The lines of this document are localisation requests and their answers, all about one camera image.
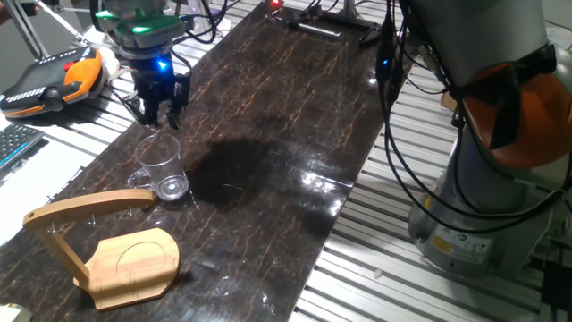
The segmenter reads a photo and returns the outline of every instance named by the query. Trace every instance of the metal peg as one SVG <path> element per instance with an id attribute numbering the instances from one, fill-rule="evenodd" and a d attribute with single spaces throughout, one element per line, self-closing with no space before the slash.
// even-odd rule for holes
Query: metal peg
<path id="1" fill-rule="evenodd" d="M 55 233 L 55 225 L 54 222 L 52 222 L 52 230 L 51 231 L 47 231 L 48 233 L 54 234 Z"/>

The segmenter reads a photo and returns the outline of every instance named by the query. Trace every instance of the clear glass cup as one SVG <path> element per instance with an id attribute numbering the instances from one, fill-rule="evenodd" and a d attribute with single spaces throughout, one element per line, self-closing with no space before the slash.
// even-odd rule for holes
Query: clear glass cup
<path id="1" fill-rule="evenodd" d="M 181 162 L 181 144 L 169 134 L 151 135 L 135 148 L 135 159 L 142 166 L 127 180 L 130 188 L 155 191 L 160 199 L 179 199 L 189 190 L 189 180 Z M 138 184 L 148 178 L 150 183 Z"/>

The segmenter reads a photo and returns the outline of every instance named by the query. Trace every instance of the metal slotted table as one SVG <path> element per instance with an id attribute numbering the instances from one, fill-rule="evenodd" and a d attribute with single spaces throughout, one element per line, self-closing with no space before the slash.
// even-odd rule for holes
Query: metal slotted table
<path id="1" fill-rule="evenodd" d="M 286 5 L 302 9 L 308 3 L 288 1 Z M 243 0 L 226 18 L 234 26 L 256 5 L 255 0 Z M 322 1 L 325 8 L 331 5 L 331 0 Z M 384 3 L 363 4 L 358 11 L 362 18 L 381 23 L 384 7 Z M 343 2 L 338 2 L 334 10 L 342 8 Z M 398 13 L 395 20 L 400 24 L 402 16 Z M 175 49 L 194 65 L 214 45 L 189 40 Z M 184 65 L 175 60 L 175 70 L 184 72 Z M 414 67 L 409 76 L 425 89 L 442 88 L 431 73 L 420 68 Z M 114 85 L 123 94 L 133 88 L 129 75 Z M 85 122 L 67 123 L 66 117 Z M 391 118 L 393 133 L 403 156 L 426 184 L 432 184 L 447 165 L 456 139 L 450 117 L 438 96 L 405 83 Z M 57 120 L 46 117 L 45 121 L 51 125 L 37 128 L 67 159 L 80 160 L 72 165 L 77 167 L 87 165 L 134 120 L 109 89 L 104 89 L 97 99 L 64 110 Z M 510 279 L 468 279 L 447 274 L 426 261 L 409 240 L 407 216 L 412 203 L 395 181 L 384 149 L 382 131 L 290 321 L 568 320 L 566 312 L 541 303 L 542 271 L 525 267 Z M 420 195 L 405 171 L 400 174 Z M 563 265 L 572 267 L 571 252 L 560 257 Z M 382 276 L 374 278 L 378 269 Z"/>

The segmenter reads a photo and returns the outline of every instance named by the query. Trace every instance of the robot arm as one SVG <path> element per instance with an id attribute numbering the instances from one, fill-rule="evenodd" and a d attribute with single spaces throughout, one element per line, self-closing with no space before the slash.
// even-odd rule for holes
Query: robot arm
<path id="1" fill-rule="evenodd" d="M 119 45 L 132 70 L 136 96 L 122 99 L 123 104 L 139 123 L 158 127 L 159 106 L 166 102 L 169 125 L 178 130 L 189 100 L 190 72 L 174 73 L 172 46 L 174 38 L 189 31 L 178 16 L 164 15 L 165 7 L 166 0 L 107 0 L 106 10 L 94 16 L 100 28 Z"/>
<path id="2" fill-rule="evenodd" d="M 531 168 L 572 149 L 570 54 L 548 43 L 540 0 L 404 3 L 497 161 Z"/>

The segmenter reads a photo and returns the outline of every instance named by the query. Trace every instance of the wooden mug holder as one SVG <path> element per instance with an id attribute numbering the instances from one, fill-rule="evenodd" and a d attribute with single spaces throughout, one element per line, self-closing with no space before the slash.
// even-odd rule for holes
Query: wooden mug holder
<path id="1" fill-rule="evenodd" d="M 152 203 L 153 194 L 147 190 L 99 192 L 38 208 L 24 217 L 24 228 L 73 275 L 73 282 L 89 293 L 96 309 L 113 309 L 163 297 L 181 263 L 175 240 L 160 228 L 102 240 L 84 264 L 54 226 Z"/>

